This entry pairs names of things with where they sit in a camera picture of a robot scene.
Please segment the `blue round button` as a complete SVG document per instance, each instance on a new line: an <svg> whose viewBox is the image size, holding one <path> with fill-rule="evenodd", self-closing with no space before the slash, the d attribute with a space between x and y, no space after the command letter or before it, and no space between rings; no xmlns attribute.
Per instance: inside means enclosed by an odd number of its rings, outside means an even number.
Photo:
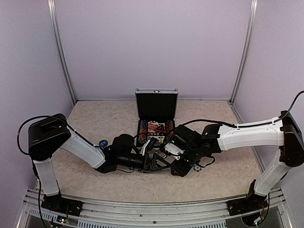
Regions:
<svg viewBox="0 0 304 228"><path fill-rule="evenodd" d="M105 148L108 146L108 141L107 140L101 140L99 142L99 147Z"/></svg>

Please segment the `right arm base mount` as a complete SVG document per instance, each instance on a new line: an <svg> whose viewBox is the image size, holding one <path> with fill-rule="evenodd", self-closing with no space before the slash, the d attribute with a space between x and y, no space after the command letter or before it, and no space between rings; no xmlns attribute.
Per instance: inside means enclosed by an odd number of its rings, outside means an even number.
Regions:
<svg viewBox="0 0 304 228"><path fill-rule="evenodd" d="M230 216L248 213L269 206L269 203L266 200L266 196L259 196L256 194L254 190L255 182L256 179L254 179L250 184L249 192L245 197L229 200L227 202L228 212Z"/></svg>

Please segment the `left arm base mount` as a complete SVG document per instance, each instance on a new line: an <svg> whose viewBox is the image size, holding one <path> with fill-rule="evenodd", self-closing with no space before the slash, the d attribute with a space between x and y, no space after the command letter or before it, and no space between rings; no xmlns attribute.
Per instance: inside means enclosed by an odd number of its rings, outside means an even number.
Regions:
<svg viewBox="0 0 304 228"><path fill-rule="evenodd" d="M80 216L82 206L83 202L64 198L61 193L54 196L45 195L41 203L41 207L44 209L77 217Z"/></svg>

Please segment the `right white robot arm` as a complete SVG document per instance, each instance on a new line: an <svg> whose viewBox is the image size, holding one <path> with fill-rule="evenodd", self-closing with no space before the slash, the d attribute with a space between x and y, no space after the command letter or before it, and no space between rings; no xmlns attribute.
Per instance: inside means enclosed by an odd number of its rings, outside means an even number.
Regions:
<svg viewBox="0 0 304 228"><path fill-rule="evenodd" d="M175 157L171 165L172 175L184 177L203 157L235 148L263 145L278 148L261 178L252 182L248 196L243 200L243 207L253 211L290 169L304 162L302 133L288 111L282 111L279 117L270 120L248 124L211 121L202 133L181 124L164 148Z"/></svg>

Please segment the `right chip row in case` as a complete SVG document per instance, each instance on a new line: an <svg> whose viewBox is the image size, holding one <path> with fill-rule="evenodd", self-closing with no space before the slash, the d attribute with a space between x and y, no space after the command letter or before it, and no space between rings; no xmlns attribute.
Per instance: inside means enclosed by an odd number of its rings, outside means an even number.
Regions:
<svg viewBox="0 0 304 228"><path fill-rule="evenodd" d="M166 121L166 133L172 133L174 129L174 122L173 120Z"/></svg>

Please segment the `right aluminium frame post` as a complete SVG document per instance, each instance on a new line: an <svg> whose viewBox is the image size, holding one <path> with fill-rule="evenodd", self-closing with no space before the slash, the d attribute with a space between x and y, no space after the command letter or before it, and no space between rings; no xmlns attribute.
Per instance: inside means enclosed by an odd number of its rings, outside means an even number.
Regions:
<svg viewBox="0 0 304 228"><path fill-rule="evenodd" d="M254 32L254 26L257 16L257 8L258 8L258 0L251 0L246 35L245 35L245 42L243 45L242 55L237 70L237 77L229 100L231 105L234 105L234 103L236 102L237 95L241 87L241 81L244 76L247 58L250 51L251 39Z"/></svg>

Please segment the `aluminium frame post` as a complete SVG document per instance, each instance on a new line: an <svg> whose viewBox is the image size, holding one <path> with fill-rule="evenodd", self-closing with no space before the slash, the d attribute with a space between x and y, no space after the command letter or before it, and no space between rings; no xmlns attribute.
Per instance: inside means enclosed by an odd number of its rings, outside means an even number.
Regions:
<svg viewBox="0 0 304 228"><path fill-rule="evenodd" d="M241 81L244 76L247 58L250 51L251 39L254 32L254 26L257 16L257 8L258 8L258 0L251 0L246 35L245 35L245 42L243 45L242 55L237 70L237 77L229 100L231 105L234 105L234 103L236 102L237 95L241 87Z"/></svg>
<svg viewBox="0 0 304 228"><path fill-rule="evenodd" d="M70 73L68 70L67 61L66 61L66 57L65 57L65 53L64 53L64 48L63 48L63 44L62 44L62 40L61 40L59 23L58 23L58 19L57 19L56 3L54 0L48 0L47 3L48 3L48 11L49 11L49 15L50 15L52 29L54 32L57 53L58 53L59 61L60 61L61 68L63 71L64 80L67 85L67 89L68 89L68 93L69 93L71 102L72 102L73 106L75 106L78 100L77 100L76 92L75 92L75 89L74 89L74 86L72 83L72 79L70 77Z"/></svg>

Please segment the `red card deck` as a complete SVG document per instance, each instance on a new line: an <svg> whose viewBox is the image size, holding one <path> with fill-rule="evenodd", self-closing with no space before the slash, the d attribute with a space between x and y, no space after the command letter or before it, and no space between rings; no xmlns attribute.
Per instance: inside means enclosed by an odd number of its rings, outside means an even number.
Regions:
<svg viewBox="0 0 304 228"><path fill-rule="evenodd" d="M150 121L148 122L148 133L157 133L155 132L155 128L162 123L156 122L156 121Z"/></svg>

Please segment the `left chip row in case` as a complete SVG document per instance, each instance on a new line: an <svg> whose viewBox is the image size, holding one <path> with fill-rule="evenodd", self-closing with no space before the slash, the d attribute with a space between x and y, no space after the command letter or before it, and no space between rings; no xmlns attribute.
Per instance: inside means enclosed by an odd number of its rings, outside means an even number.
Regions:
<svg viewBox="0 0 304 228"><path fill-rule="evenodd" d="M147 141L147 129L148 129L147 121L141 120L139 134L138 134L138 142L141 144L144 144Z"/></svg>

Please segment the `front aluminium rail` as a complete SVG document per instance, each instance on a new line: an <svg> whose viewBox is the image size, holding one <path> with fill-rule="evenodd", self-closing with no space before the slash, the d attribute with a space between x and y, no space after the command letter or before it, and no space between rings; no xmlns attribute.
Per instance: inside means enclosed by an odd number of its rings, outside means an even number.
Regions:
<svg viewBox="0 0 304 228"><path fill-rule="evenodd" d="M38 208L37 189L28 189L17 215L17 228L244 228L259 212L259 228L293 228L290 211L280 189L270 192L270 205L265 209L230 215L229 198L180 203L115 202L69 196L83 203L79 216Z"/></svg>

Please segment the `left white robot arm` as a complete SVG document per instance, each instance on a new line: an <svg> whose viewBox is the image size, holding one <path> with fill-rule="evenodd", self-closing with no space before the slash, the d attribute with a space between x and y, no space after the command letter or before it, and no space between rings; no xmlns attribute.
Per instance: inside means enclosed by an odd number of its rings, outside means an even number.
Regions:
<svg viewBox="0 0 304 228"><path fill-rule="evenodd" d="M121 134L109 146L94 145L74 130L63 114L38 117L38 121L28 127L28 153L48 196L47 202L56 211L67 206L65 198L60 196L52 165L52 156L58 149L73 154L100 173L113 172L118 166L150 173L171 166L158 154L149 155L155 143L156 139L151 138L138 149L131 135Z"/></svg>

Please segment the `aluminium poker case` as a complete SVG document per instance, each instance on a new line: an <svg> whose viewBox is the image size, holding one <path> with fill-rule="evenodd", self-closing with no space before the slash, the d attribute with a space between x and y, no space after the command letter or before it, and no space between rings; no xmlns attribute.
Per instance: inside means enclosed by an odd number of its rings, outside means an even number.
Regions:
<svg viewBox="0 0 304 228"><path fill-rule="evenodd" d="M164 123L167 120L173 120L175 126L175 114L178 100L177 88L137 88L135 98L138 112L138 127L136 133L136 146L142 147L144 144L138 142L140 121L146 120ZM169 138L171 133L148 133L147 141L152 137L157 139L155 148L159 148L165 139Z"/></svg>

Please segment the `chip row in case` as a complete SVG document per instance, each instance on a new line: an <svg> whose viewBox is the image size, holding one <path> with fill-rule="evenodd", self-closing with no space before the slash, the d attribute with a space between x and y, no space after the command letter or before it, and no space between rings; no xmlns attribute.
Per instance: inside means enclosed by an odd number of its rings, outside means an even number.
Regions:
<svg viewBox="0 0 304 228"><path fill-rule="evenodd" d="M138 134L138 142L141 144L144 144L147 141L147 129L148 129L147 121L141 120L139 134Z"/></svg>
<svg viewBox="0 0 304 228"><path fill-rule="evenodd" d="M173 120L166 121L166 133L172 133L174 129L174 122Z"/></svg>

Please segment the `black red triangular button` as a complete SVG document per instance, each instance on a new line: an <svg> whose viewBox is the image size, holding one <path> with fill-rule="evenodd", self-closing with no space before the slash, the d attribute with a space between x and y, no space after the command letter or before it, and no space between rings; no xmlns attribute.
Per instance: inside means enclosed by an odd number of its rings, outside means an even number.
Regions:
<svg viewBox="0 0 304 228"><path fill-rule="evenodd" d="M165 129L164 124L159 124L154 130L157 133L166 133L166 129Z"/></svg>

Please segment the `left aluminium frame post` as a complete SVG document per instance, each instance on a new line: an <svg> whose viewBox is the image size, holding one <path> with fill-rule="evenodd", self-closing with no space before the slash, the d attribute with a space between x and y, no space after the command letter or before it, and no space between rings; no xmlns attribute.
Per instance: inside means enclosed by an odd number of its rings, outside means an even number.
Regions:
<svg viewBox="0 0 304 228"><path fill-rule="evenodd" d="M67 89L68 89L68 93L69 93L71 102L72 102L73 106L75 106L78 100L77 100L76 92L75 92L75 89L74 89L74 86L72 83L72 79L70 77L70 73L68 70L67 61L66 61L66 57L65 57L65 53L64 53L64 48L63 48L63 44L62 44L62 40L61 40L59 23L58 23L58 19L57 19L56 3L54 0L48 0L47 3L48 3L48 11L49 11L49 15L50 15L52 29L54 32L57 53L58 53L59 61L60 61L61 68L63 71L64 80L67 85Z"/></svg>

